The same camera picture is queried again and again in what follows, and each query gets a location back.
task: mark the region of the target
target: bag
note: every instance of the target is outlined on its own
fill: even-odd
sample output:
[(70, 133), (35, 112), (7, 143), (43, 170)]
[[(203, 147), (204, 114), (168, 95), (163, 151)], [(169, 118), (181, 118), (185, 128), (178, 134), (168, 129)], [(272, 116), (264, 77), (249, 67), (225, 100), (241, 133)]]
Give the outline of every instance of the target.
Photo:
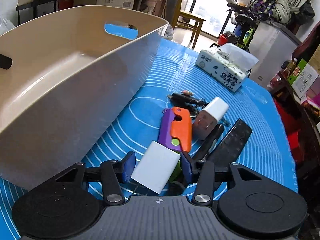
[(310, 1), (306, 1), (304, 5), (301, 6), (300, 12), (292, 15), (292, 21), (299, 25), (304, 25), (310, 22), (315, 15)]
[(238, 65), (244, 71), (250, 70), (259, 62), (254, 55), (231, 43), (220, 46), (218, 50), (221, 50), (231, 63)]
[(12, 30), (14, 27), (12, 22), (0, 15), (0, 36)]

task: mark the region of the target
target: red container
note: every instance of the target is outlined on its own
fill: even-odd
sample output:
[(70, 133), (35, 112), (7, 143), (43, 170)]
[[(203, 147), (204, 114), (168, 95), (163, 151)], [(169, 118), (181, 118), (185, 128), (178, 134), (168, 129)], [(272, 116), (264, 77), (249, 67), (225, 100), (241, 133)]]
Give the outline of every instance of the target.
[(73, 7), (73, 0), (58, 0), (58, 9), (64, 10)]
[(227, 37), (223, 34), (220, 34), (219, 39), (218, 39), (218, 44), (220, 46), (222, 46), (222, 45), (226, 44), (227, 42), (228, 42)]
[(292, 153), (292, 157), (294, 158), (297, 164), (302, 163), (304, 161), (304, 149), (301, 147), (299, 143), (299, 131), (294, 132), (288, 135), (288, 142), (290, 146), (290, 150)]

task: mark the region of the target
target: tissue pack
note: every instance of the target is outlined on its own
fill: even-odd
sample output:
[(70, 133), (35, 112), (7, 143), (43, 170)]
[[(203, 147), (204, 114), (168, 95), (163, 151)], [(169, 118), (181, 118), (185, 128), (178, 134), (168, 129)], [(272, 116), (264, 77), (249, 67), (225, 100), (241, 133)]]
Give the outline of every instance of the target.
[(247, 72), (216, 51), (202, 49), (196, 65), (233, 92), (238, 90), (248, 76)]

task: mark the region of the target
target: wooden chair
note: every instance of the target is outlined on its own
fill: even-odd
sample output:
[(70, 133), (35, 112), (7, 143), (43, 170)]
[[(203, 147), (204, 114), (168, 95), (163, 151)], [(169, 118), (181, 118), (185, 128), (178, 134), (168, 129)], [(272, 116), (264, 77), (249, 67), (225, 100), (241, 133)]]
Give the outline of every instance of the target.
[[(186, 29), (186, 30), (191, 30), (192, 31), (192, 36), (191, 36), (190, 42), (192, 42), (193, 38), (195, 38), (195, 40), (193, 42), (193, 45), (192, 45), (192, 48), (194, 49), (195, 46), (196, 46), (200, 31), (201, 31), (202, 24), (205, 21), (205, 19), (202, 18), (199, 15), (195, 15), (195, 14), (190, 13), (190, 12), (182, 11), (181, 10), (181, 4), (182, 4), (182, 0), (178, 0), (176, 8), (175, 8), (175, 11), (174, 11), (174, 14), (173, 14), (171, 26), (172, 26), (173, 29), (176, 26), (178, 26), (178, 27)], [(182, 17), (187, 18), (187, 19), (195, 20), (196, 21), (195, 25), (179, 21), (178, 20), (179, 16), (182, 16)]]

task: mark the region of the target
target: white rectangular block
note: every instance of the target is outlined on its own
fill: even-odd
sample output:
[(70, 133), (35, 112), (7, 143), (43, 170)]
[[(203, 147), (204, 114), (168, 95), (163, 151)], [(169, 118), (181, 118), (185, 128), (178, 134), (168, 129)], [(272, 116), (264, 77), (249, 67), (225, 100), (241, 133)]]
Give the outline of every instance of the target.
[(179, 160), (179, 154), (152, 141), (131, 178), (160, 194)]

